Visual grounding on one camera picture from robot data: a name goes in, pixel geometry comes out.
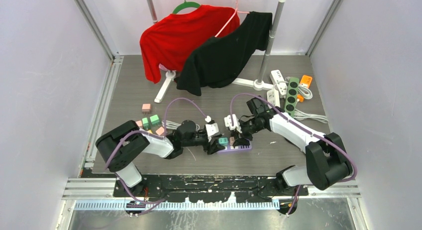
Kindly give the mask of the purple power strip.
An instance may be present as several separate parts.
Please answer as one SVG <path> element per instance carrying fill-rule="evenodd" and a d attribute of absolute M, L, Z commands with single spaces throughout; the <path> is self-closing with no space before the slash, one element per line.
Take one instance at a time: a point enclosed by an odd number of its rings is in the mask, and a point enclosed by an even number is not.
<path fill-rule="evenodd" d="M 225 144 L 218 143 L 218 144 L 224 147 L 224 149 L 218 150 L 217 154 L 237 153 L 237 152 L 252 150 L 252 145 L 233 146 L 233 145 L 229 145 L 228 143 L 225 143 Z"/>

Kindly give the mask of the teal plug adapter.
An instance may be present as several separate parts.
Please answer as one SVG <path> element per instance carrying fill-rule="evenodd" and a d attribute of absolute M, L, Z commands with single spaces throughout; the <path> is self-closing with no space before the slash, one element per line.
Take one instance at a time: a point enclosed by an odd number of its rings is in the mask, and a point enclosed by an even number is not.
<path fill-rule="evenodd" d="M 227 137 L 220 137 L 218 143 L 222 146 L 228 146 L 229 140 Z"/>

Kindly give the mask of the green power strip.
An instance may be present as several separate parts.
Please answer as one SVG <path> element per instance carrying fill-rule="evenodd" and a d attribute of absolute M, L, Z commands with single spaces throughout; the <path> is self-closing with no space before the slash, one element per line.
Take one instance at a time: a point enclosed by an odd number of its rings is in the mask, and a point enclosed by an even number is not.
<path fill-rule="evenodd" d="M 296 77 L 290 77 L 287 82 L 284 112 L 286 112 L 291 117 L 294 117 L 295 115 L 298 90 L 299 90 L 299 79 Z"/>

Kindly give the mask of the white power strip with USB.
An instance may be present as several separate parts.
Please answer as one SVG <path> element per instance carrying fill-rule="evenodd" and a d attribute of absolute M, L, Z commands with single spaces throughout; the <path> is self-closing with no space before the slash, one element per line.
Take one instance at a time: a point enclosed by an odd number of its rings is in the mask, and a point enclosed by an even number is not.
<path fill-rule="evenodd" d="M 273 83 L 273 89 L 279 92 L 281 98 L 284 98 L 287 93 L 287 82 L 283 78 L 280 70 L 272 70 L 270 72 L 270 79 Z"/>

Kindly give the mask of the green plug adapter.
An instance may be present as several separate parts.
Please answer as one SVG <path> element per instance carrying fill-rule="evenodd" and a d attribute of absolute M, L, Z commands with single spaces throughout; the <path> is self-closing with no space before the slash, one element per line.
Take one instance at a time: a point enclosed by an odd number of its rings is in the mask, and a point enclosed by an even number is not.
<path fill-rule="evenodd" d="M 142 128 L 143 128 L 144 130 L 149 130 L 149 129 L 151 128 L 151 125 L 150 125 L 149 120 L 148 120 L 148 118 L 147 118 L 147 117 L 144 117 L 144 118 L 141 120 L 141 122 L 142 122 Z"/>

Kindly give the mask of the pink plug adapter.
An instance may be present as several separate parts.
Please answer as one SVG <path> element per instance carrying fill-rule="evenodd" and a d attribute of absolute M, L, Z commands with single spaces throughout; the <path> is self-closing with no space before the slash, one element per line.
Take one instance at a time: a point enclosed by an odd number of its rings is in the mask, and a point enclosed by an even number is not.
<path fill-rule="evenodd" d="M 138 127 L 143 128 L 142 120 L 137 120 L 135 123 L 138 125 Z"/>
<path fill-rule="evenodd" d="M 141 111 L 144 115 L 149 115 L 152 112 L 152 105 L 150 103 L 145 103 L 141 107 Z"/>

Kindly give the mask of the orange power strip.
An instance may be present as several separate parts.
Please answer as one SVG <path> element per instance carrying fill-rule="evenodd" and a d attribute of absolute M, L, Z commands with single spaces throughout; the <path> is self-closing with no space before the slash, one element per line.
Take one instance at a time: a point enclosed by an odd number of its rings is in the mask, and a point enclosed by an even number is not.
<path fill-rule="evenodd" d="M 313 78 L 308 75 L 303 75 L 298 88 L 298 95 L 297 100 L 299 102 L 303 102 L 304 100 L 310 100 L 313 98 L 313 93 L 310 90 L 310 85 L 312 83 Z"/>

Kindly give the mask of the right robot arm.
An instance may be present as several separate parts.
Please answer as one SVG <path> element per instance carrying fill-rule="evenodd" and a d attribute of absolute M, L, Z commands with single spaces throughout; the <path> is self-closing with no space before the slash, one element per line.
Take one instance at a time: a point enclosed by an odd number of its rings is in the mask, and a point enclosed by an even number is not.
<path fill-rule="evenodd" d="M 242 121 L 230 112 L 224 118 L 225 126 L 247 140 L 252 140 L 253 134 L 266 129 L 284 137 L 305 154 L 304 166 L 292 165 L 276 173 L 275 185 L 281 195 L 291 194 L 299 185 L 313 185 L 325 190 L 337 182 L 355 178 L 356 166 L 338 134 L 324 134 L 311 129 L 262 97 L 251 97 L 247 106 L 252 118 Z"/>

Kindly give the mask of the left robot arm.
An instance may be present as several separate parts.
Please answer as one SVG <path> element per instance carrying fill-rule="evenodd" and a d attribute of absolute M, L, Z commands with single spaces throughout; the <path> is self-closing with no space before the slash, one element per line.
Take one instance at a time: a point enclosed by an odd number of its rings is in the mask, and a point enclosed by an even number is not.
<path fill-rule="evenodd" d="M 183 153 L 184 147 L 201 146 L 211 155 L 225 149 L 218 136 L 218 125 L 213 120 L 202 129 L 193 121 L 185 120 L 167 135 L 149 133 L 129 120 L 98 138 L 95 146 L 105 161 L 105 168 L 123 181 L 128 193 L 138 197 L 145 190 L 143 176 L 133 163 L 139 154 L 173 159 Z"/>

